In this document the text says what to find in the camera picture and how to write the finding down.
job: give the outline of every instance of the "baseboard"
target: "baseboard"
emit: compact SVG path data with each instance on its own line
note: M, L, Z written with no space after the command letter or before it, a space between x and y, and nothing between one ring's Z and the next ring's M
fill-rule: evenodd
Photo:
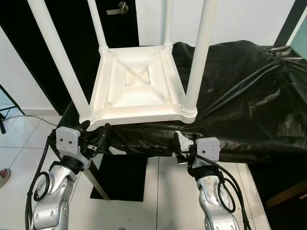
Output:
M26 115L36 115L36 116L59 116L55 109L33 109L33 108L21 108Z

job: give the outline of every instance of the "white tile floor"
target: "white tile floor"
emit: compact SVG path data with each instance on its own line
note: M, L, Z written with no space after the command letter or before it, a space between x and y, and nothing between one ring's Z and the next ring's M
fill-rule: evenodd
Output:
M43 118L54 124L60 120L60 117ZM0 188L0 230L23 230L26 192L53 126L33 117L13 118L4 125L7 133L0 136L0 169L10 167L12 175ZM49 149L43 170L47 170L56 159ZM94 159L97 167L101 159L102 156ZM269 230L247 165L221 165L232 173L241 187L251 228ZM69 230L204 229L196 183L188 175L186 165L177 165L174 157L148 160L143 202L90 199L92 187L84 174L79 175L70 200ZM240 208L237 208L235 217L243 229Z

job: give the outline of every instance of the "black door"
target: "black door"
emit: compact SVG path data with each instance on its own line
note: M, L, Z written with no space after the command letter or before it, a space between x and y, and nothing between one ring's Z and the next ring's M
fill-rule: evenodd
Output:
M46 0L81 87L88 97L99 63L98 41L86 0ZM107 15L120 0L96 0L101 23L110 48L139 45L135 0L126 0L125 15ZM54 64L27 1L1 1L0 25L46 94L62 115L71 98Z

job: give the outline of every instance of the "plastic cover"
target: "plastic cover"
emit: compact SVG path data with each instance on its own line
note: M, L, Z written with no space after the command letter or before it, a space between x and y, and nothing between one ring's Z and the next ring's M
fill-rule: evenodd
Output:
M193 52L187 44L174 44L173 57L185 91ZM288 46L248 41L211 46L197 109L192 124L112 126L109 142L128 154L170 156L174 132L179 130L191 140L218 138L220 161L255 163L289 154L306 156L307 61Z

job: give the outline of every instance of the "door lever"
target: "door lever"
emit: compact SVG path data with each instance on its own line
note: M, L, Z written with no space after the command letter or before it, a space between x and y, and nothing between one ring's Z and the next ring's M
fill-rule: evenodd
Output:
M107 10L106 14L107 15L113 15L113 14L127 14L129 11L129 7L125 1L121 1L118 4L119 9L114 9L114 10Z

